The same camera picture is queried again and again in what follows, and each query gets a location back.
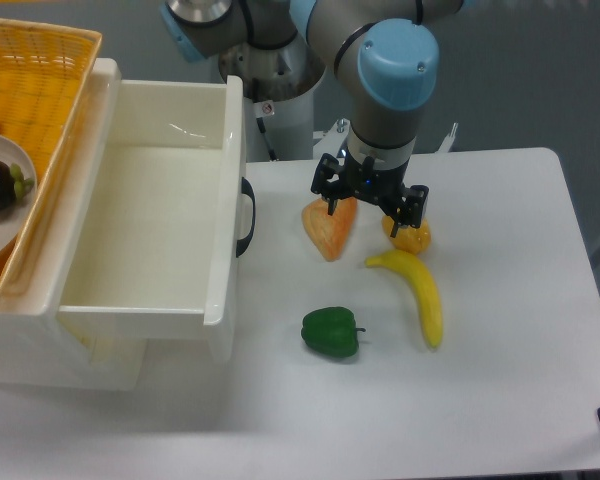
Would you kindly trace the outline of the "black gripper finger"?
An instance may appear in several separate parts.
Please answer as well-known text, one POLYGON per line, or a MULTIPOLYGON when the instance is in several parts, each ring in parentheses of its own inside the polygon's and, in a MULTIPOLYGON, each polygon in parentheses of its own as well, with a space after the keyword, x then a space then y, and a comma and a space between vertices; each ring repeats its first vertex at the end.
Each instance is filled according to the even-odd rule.
POLYGON ((321 156, 314 172, 311 192, 320 195, 327 203, 327 214, 329 216, 335 213, 338 200, 341 198, 343 185, 340 175, 343 172, 344 166, 329 153, 324 153, 321 156))
POLYGON ((421 227, 428 194, 429 188, 426 185, 401 185, 396 191, 380 199, 381 210, 393 221, 391 238, 395 238, 400 229, 421 227))

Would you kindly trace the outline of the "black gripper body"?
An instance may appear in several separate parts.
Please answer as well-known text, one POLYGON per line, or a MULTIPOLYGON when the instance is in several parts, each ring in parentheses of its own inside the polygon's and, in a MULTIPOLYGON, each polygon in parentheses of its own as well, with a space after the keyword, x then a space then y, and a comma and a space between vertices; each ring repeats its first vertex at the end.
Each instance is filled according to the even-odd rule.
POLYGON ((382 197, 404 185, 413 148, 414 140, 397 148, 381 148, 350 134, 341 157, 334 156, 344 166, 340 175, 343 191, 339 200, 356 198, 380 207, 382 197))

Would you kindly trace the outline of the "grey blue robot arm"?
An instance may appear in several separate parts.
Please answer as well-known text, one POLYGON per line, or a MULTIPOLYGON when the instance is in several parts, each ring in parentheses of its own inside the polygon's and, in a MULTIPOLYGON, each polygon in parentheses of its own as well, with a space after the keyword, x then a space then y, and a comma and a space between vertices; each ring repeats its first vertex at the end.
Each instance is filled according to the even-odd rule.
POLYGON ((324 154, 311 185, 330 208, 356 198, 395 229, 419 227, 429 190, 403 182, 439 47, 429 24, 461 1, 165 1, 160 14, 181 54, 216 57, 255 103, 294 100, 331 72, 353 114, 344 156, 324 154))

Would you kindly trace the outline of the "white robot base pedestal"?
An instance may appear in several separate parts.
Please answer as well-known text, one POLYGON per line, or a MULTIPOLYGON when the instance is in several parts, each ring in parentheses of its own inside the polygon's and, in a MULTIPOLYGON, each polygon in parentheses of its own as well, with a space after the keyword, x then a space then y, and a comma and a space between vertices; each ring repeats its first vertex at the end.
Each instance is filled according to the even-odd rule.
POLYGON ((302 37, 276 50, 234 46, 218 66, 222 77, 243 82, 249 162, 313 157, 314 93, 325 67, 302 37))

